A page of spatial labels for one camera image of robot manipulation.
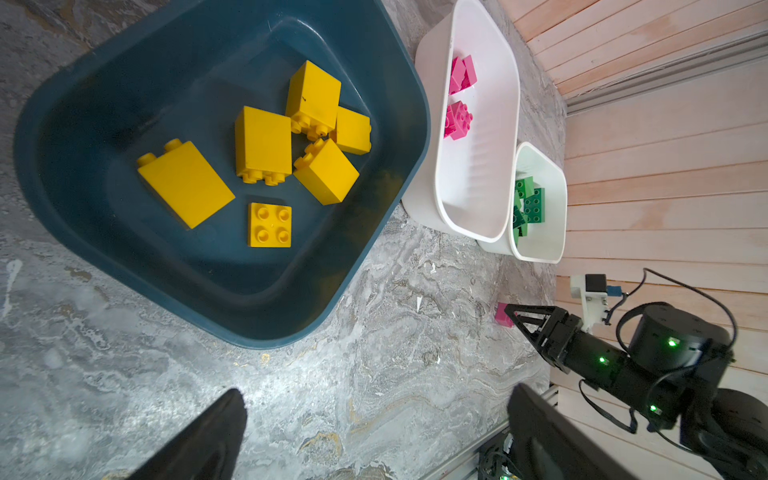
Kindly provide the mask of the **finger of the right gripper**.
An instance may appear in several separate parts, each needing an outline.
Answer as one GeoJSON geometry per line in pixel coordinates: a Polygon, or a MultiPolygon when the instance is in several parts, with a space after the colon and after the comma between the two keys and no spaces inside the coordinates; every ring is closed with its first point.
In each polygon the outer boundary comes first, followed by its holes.
{"type": "Polygon", "coordinates": [[[544,360],[553,360],[554,356],[547,345],[549,334],[545,332],[551,319],[547,314],[512,314],[511,320],[525,339],[534,347],[544,360]]]}
{"type": "Polygon", "coordinates": [[[517,327],[523,324],[543,326],[550,320],[563,322],[567,319],[567,311],[556,306],[508,304],[504,313],[517,327]]]}

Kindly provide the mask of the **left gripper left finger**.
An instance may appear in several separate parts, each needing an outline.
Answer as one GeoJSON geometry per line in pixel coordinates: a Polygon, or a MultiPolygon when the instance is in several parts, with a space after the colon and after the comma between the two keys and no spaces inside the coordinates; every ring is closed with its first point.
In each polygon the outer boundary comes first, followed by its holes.
{"type": "Polygon", "coordinates": [[[162,449],[132,479],[230,479],[247,424],[240,390],[231,388],[162,449]]]}

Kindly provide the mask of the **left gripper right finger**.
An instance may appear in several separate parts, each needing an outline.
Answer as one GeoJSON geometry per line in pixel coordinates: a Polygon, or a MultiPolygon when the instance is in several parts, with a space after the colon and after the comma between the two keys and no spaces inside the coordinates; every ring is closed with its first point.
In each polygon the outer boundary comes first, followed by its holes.
{"type": "Polygon", "coordinates": [[[515,465],[524,479],[632,479],[634,476],[526,384],[507,405],[515,465]]]}

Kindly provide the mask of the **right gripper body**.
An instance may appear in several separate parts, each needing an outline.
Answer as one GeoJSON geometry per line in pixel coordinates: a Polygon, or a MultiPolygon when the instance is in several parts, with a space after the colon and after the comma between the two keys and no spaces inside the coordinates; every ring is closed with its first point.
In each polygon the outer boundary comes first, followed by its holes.
{"type": "Polygon", "coordinates": [[[562,308],[546,308],[539,328],[539,353],[551,365],[573,371],[647,418],[675,420],[685,409],[683,390],[657,383],[658,376],[626,352],[584,332],[582,319],[562,308]]]}

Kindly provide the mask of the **dark green lego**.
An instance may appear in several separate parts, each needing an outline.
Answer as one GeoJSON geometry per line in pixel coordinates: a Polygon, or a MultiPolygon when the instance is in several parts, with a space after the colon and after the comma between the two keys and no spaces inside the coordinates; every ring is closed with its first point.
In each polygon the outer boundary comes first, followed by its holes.
{"type": "Polygon", "coordinates": [[[527,223],[539,224],[546,220],[546,190],[536,187],[531,196],[526,197],[522,204],[522,213],[527,223]]]}

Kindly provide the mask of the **yellow lego front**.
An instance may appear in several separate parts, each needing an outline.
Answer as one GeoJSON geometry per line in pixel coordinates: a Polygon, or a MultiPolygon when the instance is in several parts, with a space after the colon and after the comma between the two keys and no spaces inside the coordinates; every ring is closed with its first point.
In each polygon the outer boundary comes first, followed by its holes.
{"type": "Polygon", "coordinates": [[[314,142],[326,137],[336,126],[341,82],[307,60],[289,83],[285,115],[291,131],[305,134],[314,142]]]}
{"type": "Polygon", "coordinates": [[[248,245],[251,248],[290,248],[292,208],[251,203],[248,209],[248,245]]]}

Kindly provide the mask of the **yellow lego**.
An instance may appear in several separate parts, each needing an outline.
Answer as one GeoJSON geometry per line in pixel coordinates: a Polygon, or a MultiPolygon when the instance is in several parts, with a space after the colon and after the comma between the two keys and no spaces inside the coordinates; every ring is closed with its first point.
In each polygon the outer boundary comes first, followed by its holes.
{"type": "Polygon", "coordinates": [[[341,203],[359,172],[332,139],[318,139],[294,162],[294,176],[324,206],[341,203]]]}
{"type": "Polygon", "coordinates": [[[307,60],[289,83],[285,115],[291,131],[305,134],[314,142],[326,137],[336,126],[341,82],[307,60]]]}
{"type": "Polygon", "coordinates": [[[138,173],[177,217],[194,229],[235,199],[234,193],[191,142],[173,139],[164,153],[142,155],[138,173]]]}
{"type": "Polygon", "coordinates": [[[248,245],[251,248],[290,248],[292,208],[251,203],[248,209],[248,245]]]}
{"type": "Polygon", "coordinates": [[[236,174],[246,184],[284,183],[292,175],[289,117],[244,106],[235,121],[236,174]]]}

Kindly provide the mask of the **pink lego front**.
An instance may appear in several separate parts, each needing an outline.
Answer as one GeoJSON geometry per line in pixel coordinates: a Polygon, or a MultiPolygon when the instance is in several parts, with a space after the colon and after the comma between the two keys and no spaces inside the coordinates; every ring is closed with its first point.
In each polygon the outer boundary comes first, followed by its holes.
{"type": "Polygon", "coordinates": [[[459,93],[474,86],[476,83],[477,74],[472,56],[455,57],[451,63],[448,88],[449,94],[454,95],[459,93]]]}

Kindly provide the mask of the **yellow lego brick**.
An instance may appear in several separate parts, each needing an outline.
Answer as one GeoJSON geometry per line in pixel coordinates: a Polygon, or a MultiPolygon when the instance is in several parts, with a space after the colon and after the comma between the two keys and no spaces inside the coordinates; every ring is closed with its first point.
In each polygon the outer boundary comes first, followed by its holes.
{"type": "Polygon", "coordinates": [[[330,136],[342,152],[364,155],[372,148],[371,132],[369,117],[339,107],[336,125],[330,136]]]}

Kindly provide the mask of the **pink lego brick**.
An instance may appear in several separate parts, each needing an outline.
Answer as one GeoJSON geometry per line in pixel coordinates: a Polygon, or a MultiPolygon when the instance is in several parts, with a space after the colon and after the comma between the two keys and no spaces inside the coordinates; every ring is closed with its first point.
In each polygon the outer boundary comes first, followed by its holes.
{"type": "Polygon", "coordinates": [[[459,140],[467,136],[474,117],[468,106],[462,101],[456,101],[446,110],[444,137],[459,140]]]}

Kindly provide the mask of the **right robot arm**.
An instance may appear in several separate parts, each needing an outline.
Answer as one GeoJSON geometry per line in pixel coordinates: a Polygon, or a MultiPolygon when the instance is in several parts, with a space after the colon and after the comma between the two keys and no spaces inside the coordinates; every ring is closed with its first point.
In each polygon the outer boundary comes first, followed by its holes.
{"type": "Polygon", "coordinates": [[[580,386],[624,403],[627,423],[593,407],[619,429],[636,433],[638,417],[659,436],[677,427],[674,447],[706,460],[722,478],[766,478],[767,407],[720,385],[734,360],[736,329],[726,331],[663,301],[616,318],[609,298],[624,304],[630,295],[604,274],[575,275],[570,290],[582,303],[580,315],[520,304],[502,304],[497,314],[551,366],[577,373],[580,386]]]}

